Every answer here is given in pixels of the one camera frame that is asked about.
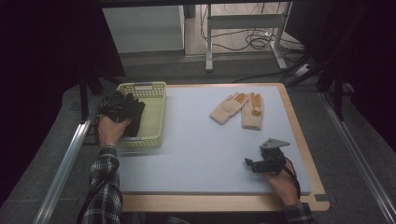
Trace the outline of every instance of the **pair of beige gloves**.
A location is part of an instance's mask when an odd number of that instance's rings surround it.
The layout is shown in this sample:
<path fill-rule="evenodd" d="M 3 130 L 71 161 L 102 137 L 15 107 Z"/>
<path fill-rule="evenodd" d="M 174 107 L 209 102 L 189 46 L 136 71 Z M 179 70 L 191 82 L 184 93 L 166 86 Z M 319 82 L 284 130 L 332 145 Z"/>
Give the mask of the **pair of beige gloves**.
<path fill-rule="evenodd" d="M 243 128 L 254 130 L 262 128 L 263 100 L 260 94 L 254 92 L 250 94 L 237 92 L 229 95 L 210 113 L 210 117 L 224 124 L 239 110 L 242 110 Z"/>

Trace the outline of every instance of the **white wall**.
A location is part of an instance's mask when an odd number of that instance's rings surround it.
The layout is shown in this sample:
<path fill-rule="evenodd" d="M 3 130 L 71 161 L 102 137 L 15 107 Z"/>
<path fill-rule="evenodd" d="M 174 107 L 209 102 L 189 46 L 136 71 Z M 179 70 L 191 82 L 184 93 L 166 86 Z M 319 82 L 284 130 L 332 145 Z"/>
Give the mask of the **white wall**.
<path fill-rule="evenodd" d="M 184 49 L 183 6 L 103 11 L 119 53 Z"/>

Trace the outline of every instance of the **checkered shirt sleeve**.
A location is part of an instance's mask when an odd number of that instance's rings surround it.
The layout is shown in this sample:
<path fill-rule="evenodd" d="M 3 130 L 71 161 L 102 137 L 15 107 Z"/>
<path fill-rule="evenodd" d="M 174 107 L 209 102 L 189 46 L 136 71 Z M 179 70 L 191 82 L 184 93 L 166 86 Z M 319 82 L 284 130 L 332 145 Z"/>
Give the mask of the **checkered shirt sleeve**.
<path fill-rule="evenodd" d="M 108 174 L 117 169 L 118 162 L 116 146 L 105 145 L 100 148 L 98 158 L 91 167 L 90 193 L 105 180 Z M 82 223 L 120 223 L 121 208 L 120 177 L 118 171 L 115 171 L 92 198 Z"/>
<path fill-rule="evenodd" d="M 316 224 L 308 203 L 299 203 L 285 207 L 289 224 Z"/>

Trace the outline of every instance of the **light green basket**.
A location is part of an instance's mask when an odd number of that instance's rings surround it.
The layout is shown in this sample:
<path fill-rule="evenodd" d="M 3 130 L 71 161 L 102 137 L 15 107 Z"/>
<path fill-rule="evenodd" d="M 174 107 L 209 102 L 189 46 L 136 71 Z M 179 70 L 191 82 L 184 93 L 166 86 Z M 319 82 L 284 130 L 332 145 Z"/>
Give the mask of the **light green basket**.
<path fill-rule="evenodd" d="M 134 98 L 146 104 L 137 137 L 122 137 L 117 146 L 125 148 L 160 147 L 163 143 L 166 83 L 123 83 L 117 90 L 125 95 L 132 93 Z"/>

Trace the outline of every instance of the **person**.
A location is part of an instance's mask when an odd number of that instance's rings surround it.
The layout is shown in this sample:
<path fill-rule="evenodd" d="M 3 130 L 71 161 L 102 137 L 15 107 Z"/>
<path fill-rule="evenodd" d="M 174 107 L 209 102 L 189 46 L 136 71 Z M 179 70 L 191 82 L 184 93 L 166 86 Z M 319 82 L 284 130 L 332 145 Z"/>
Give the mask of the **person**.
<path fill-rule="evenodd" d="M 122 194 L 116 144 L 131 121 L 131 119 L 126 119 L 121 123 L 116 123 L 107 116 L 99 117 L 99 155 L 90 171 L 89 197 L 87 197 L 86 207 L 83 206 L 81 209 L 78 218 L 81 221 L 78 223 L 120 223 Z M 286 166 L 289 170 L 293 170 L 290 161 Z M 263 174 L 263 176 L 268 180 L 274 194 L 285 205 L 285 215 L 289 224 L 317 223 L 309 204 L 300 202 L 297 189 L 289 174 L 282 170 L 279 175 Z M 170 217 L 168 221 L 187 223 L 176 217 Z"/>

